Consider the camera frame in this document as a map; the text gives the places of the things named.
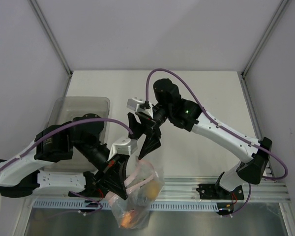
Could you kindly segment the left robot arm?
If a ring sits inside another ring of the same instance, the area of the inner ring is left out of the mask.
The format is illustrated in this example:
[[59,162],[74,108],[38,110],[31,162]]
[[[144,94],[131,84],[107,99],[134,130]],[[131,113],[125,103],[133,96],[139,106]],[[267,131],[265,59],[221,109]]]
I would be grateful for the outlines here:
[[[125,185],[129,152],[108,148],[100,134],[111,118],[87,114],[52,125],[39,134],[20,154],[0,159],[0,195],[23,198],[31,195],[97,197],[114,193],[128,198]],[[71,160],[78,151],[95,171],[55,172],[45,167]]]

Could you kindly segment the yellow lemon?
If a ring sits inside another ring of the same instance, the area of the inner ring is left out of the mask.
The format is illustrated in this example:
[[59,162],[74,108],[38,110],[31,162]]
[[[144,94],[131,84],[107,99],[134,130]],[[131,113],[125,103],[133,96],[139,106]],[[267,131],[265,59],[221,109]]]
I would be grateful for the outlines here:
[[156,199],[160,192],[161,186],[157,181],[151,181],[146,185],[146,196],[149,199]]

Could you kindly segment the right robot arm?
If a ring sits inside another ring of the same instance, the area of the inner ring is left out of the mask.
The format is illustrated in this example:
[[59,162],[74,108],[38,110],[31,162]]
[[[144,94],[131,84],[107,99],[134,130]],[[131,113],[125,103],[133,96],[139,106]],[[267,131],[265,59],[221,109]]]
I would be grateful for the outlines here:
[[258,140],[231,129],[218,122],[199,104],[181,97],[179,88],[170,79],[160,79],[153,84],[156,105],[137,98],[130,98],[127,107],[131,139],[138,140],[145,135],[139,159],[161,146],[160,127],[169,121],[175,127],[204,136],[230,151],[239,163],[227,172],[223,172],[216,184],[215,194],[219,198],[228,197],[232,191],[247,182],[258,185],[269,160],[268,151],[272,141],[268,138]]

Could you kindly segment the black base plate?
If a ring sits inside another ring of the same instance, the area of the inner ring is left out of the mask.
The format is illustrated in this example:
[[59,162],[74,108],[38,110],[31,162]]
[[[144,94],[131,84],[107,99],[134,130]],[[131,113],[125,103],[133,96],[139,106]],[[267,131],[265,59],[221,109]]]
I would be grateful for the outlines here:
[[[90,197],[90,198],[104,198],[107,195],[108,191],[90,182],[85,185],[84,190],[80,192],[75,191],[75,193],[77,194],[77,196],[81,195],[81,196]],[[76,195],[74,194],[74,191],[69,191],[68,196],[74,197]]]
[[233,191],[227,191],[215,184],[202,183],[198,184],[196,191],[201,200],[244,200],[242,186],[236,187]]

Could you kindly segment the green onion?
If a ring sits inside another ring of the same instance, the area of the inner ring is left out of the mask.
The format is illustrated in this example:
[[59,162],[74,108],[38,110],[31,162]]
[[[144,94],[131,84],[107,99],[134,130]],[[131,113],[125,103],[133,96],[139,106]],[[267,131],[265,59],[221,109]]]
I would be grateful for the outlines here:
[[139,189],[136,194],[135,204],[141,207],[147,207],[150,203],[151,199],[146,196],[146,190]]

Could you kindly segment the clear plastic bin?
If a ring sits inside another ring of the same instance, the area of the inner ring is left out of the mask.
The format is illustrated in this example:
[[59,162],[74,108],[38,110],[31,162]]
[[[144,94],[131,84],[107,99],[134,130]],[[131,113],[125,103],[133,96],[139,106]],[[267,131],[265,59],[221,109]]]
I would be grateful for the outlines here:
[[[59,98],[54,104],[46,126],[49,127],[55,124],[63,124],[86,114],[96,114],[101,118],[107,118],[109,115],[109,109],[110,100],[106,97],[70,96]],[[97,169],[76,148],[73,148],[72,159],[45,166],[42,170],[66,173],[97,171]]]

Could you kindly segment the clear zip top bag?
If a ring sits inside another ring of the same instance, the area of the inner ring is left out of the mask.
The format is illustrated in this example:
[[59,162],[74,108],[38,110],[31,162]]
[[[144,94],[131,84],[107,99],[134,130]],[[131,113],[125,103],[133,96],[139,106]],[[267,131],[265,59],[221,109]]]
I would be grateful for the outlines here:
[[148,225],[150,207],[165,185],[162,161],[136,160],[136,168],[124,181],[127,199],[113,192],[105,195],[121,229],[143,229]]

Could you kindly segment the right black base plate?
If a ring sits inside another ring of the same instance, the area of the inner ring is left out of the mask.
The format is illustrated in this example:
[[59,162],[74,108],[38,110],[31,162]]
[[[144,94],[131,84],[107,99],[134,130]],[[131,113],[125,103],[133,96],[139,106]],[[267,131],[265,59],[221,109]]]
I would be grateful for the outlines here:
[[215,184],[202,183],[198,184],[196,191],[201,200],[244,200],[242,186],[236,187],[233,191],[227,191]]

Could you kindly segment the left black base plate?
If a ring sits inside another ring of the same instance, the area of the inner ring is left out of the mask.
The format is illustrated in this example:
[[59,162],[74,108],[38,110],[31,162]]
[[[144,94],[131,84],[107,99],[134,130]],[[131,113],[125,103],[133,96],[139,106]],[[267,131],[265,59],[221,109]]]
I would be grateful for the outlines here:
[[[81,195],[81,196],[90,197],[90,198],[104,198],[107,195],[108,191],[90,182],[85,185],[84,190],[80,192],[75,191],[75,193],[77,194],[77,196]],[[76,195],[74,194],[74,191],[69,191],[68,196],[74,197]]]

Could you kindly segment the left aluminium frame post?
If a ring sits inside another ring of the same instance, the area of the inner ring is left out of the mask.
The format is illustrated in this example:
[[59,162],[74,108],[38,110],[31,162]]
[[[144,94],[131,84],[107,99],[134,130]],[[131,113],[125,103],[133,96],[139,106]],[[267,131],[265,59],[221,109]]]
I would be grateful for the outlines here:
[[58,59],[60,60],[60,63],[62,65],[62,67],[64,68],[66,74],[68,75],[68,77],[70,78],[72,76],[72,70],[70,69],[70,66],[63,54],[63,51],[62,49],[60,48],[58,42],[57,42],[57,39],[38,3],[37,0],[28,0],[28,3],[30,5],[30,7],[32,8],[39,24],[41,25],[48,41],[50,42],[51,44],[51,47],[53,48],[56,56],[58,57]]

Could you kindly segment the right aluminium frame post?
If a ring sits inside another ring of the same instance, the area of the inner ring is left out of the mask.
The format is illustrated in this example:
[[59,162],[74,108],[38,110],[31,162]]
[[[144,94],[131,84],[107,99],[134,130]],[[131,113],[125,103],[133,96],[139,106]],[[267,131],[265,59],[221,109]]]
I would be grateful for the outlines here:
[[249,60],[247,61],[245,67],[243,68],[241,72],[241,76],[243,79],[245,79],[245,77],[248,75],[250,69],[252,68],[257,58],[263,51],[263,48],[266,46],[268,40],[270,39],[277,25],[279,24],[281,18],[283,17],[290,3],[291,3],[291,0],[281,0],[279,2],[279,5],[277,6],[262,36],[260,37],[256,47],[254,48],[251,56],[249,57]]

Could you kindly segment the aluminium frame post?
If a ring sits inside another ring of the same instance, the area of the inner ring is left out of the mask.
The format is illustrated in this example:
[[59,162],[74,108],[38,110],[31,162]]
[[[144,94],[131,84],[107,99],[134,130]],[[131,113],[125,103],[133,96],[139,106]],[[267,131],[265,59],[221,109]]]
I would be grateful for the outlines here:
[[250,69],[252,68],[257,58],[263,51],[263,48],[266,46],[268,40],[270,39],[277,25],[279,24],[281,18],[283,17],[290,3],[291,3],[291,0],[281,0],[279,2],[279,5],[277,6],[262,36],[260,37],[256,47],[254,48],[251,56],[249,57],[249,60],[247,61],[245,67],[243,68],[241,72],[241,76],[243,79],[245,79],[245,77],[248,75]]
[[28,0],[28,3],[30,5],[30,7],[32,8],[39,24],[41,25],[48,41],[50,42],[51,44],[51,47],[53,48],[56,56],[58,57],[58,59],[60,60],[60,63],[62,65],[62,67],[64,68],[66,74],[68,75],[68,77],[70,78],[72,76],[72,70],[70,69],[70,66],[63,54],[63,51],[62,49],[60,48],[58,42],[57,42],[57,39],[38,3],[37,0]]

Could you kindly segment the aluminium mounting rail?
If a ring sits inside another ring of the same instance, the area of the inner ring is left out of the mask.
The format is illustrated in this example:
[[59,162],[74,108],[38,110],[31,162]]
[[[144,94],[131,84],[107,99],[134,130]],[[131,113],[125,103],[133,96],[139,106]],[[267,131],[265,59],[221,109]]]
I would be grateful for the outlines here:
[[[78,193],[85,197],[111,197],[104,187],[95,186],[82,173],[66,175],[60,172],[43,172],[37,175],[37,184],[29,198],[68,198]],[[127,193],[141,191],[140,196],[153,197],[159,201],[184,201],[192,198],[202,201],[243,201],[252,199],[261,202],[288,202],[287,187],[283,183],[262,181],[258,185],[243,185],[230,193],[218,195],[215,184],[210,178],[166,178],[164,181],[150,180],[140,184],[139,181],[127,184]]]

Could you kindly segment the orange papaya slice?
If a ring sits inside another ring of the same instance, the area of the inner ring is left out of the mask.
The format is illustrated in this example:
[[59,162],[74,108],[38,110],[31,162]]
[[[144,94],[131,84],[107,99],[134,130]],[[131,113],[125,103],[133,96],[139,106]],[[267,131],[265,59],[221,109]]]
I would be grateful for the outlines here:
[[138,213],[134,210],[122,215],[120,226],[125,229],[133,228],[138,221]]

